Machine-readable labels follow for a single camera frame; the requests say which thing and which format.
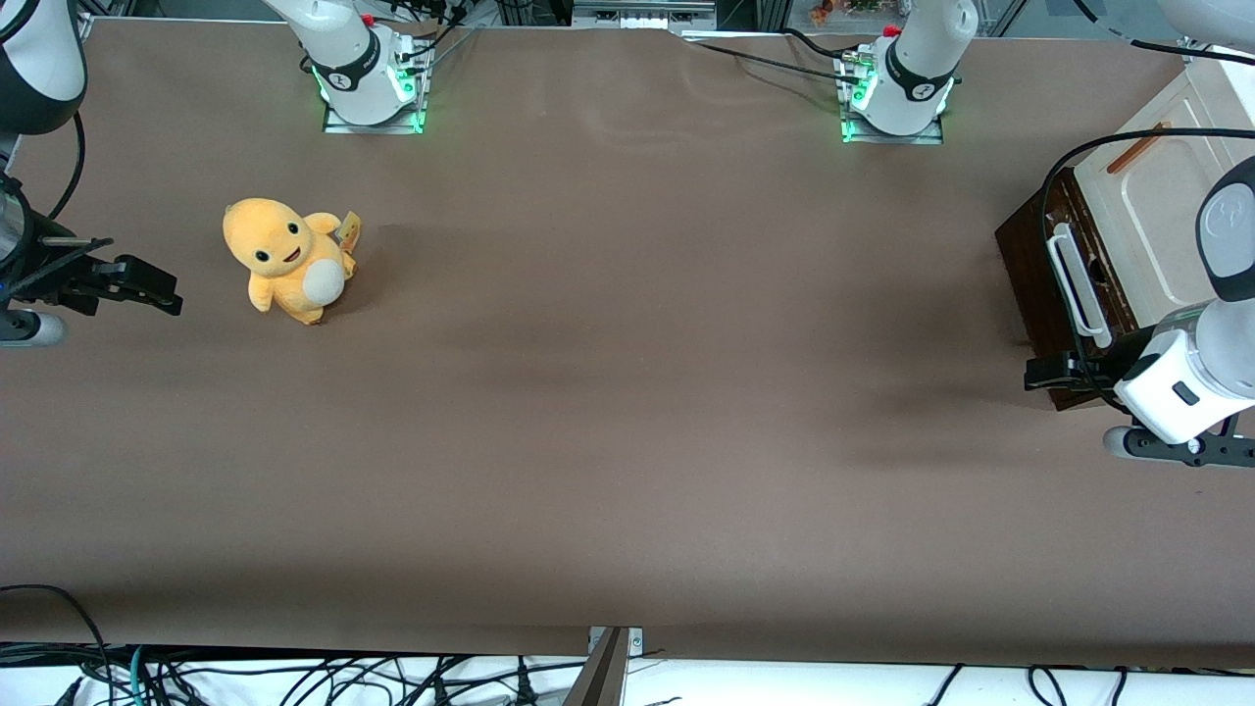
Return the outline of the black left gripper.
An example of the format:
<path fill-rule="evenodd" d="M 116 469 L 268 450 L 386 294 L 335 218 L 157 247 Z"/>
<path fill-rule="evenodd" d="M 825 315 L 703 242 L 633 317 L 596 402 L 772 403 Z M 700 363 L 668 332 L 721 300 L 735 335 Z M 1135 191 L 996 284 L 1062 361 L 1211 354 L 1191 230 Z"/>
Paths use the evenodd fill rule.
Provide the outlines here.
<path fill-rule="evenodd" d="M 1111 389 L 1113 384 L 1135 366 L 1150 344 L 1150 329 L 1138 329 L 1113 339 L 1107 349 L 1098 349 L 1092 339 L 1081 337 L 1079 354 L 1094 381 L 1086 379 L 1081 370 L 1079 354 L 1050 354 L 1029 361 L 1027 390 L 1079 390 L 1079 393 L 1098 393 L 1101 387 Z"/>

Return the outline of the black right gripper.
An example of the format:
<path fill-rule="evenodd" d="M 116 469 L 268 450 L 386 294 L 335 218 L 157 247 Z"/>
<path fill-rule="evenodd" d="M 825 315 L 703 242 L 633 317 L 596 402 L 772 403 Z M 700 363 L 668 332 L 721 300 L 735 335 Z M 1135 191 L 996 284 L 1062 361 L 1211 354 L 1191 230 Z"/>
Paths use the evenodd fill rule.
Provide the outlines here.
<path fill-rule="evenodd" d="M 9 310 L 15 301 L 43 301 L 93 316 L 99 300 L 120 300 L 112 278 L 97 270 L 105 265 L 104 261 L 92 256 L 110 245 L 114 245 L 110 237 L 77 237 L 44 216 L 6 211 L 3 214 L 1 308 Z M 115 283 L 123 287 L 125 301 L 148 305 L 172 317 L 182 313 L 183 300 L 176 293 L 176 277 L 144 260 L 117 258 Z"/>

